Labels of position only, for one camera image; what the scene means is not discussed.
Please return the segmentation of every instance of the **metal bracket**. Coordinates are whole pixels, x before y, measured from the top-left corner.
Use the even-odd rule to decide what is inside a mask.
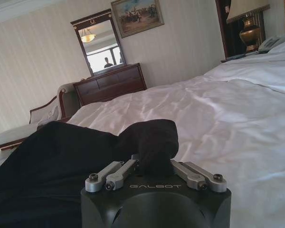
[[[203,175],[206,179],[208,187],[214,192],[225,192],[227,191],[227,181],[223,178],[221,174],[211,174],[210,172],[202,169],[192,162],[185,162],[182,164],[189,170]]]
[[[175,173],[186,181],[187,186],[195,190],[205,190],[207,188],[204,176],[192,172],[181,163],[171,160]]]
[[[138,153],[132,154],[131,159],[132,160],[139,160],[139,154]]]
[[[105,183],[105,178],[111,174],[116,172],[121,168],[123,162],[114,161],[101,170],[99,173],[92,173],[89,175],[89,178],[86,179],[85,182],[85,190],[88,192],[97,192],[100,191]]]
[[[106,177],[105,188],[109,191],[117,190],[124,186],[124,179],[134,171],[137,160],[127,161],[119,170]]]

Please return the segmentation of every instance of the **white telephone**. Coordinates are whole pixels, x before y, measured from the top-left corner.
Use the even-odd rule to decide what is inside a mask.
[[[279,44],[282,44],[285,42],[285,36],[274,36],[266,39],[261,46],[259,47],[258,51],[259,53],[266,53],[273,49],[274,47],[278,46]]]

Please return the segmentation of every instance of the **lamp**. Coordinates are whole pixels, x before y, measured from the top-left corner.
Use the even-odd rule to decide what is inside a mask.
[[[253,13],[270,8],[268,0],[232,0],[227,23],[243,19],[244,29],[239,36],[247,46],[247,52],[258,49],[257,39],[260,38],[261,29],[253,22]]]
[[[95,39],[96,35],[92,34],[91,31],[89,29],[84,28],[82,30],[82,34],[81,34],[81,41],[83,43],[89,43],[91,42],[93,39]]]

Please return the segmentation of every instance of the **wall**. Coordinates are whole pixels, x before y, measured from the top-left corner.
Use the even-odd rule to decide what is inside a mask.
[[[0,23],[0,132],[29,122],[29,110],[63,84],[89,77],[70,22],[112,0],[65,0]],[[121,40],[148,87],[202,75],[224,58],[214,0],[160,0],[165,25]]]
[[[285,34],[284,0],[269,0],[270,9],[264,12],[266,37]]]

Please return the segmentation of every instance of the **picture frame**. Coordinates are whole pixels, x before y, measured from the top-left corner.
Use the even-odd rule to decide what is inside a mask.
[[[164,25],[159,0],[116,0],[111,5],[121,38]]]

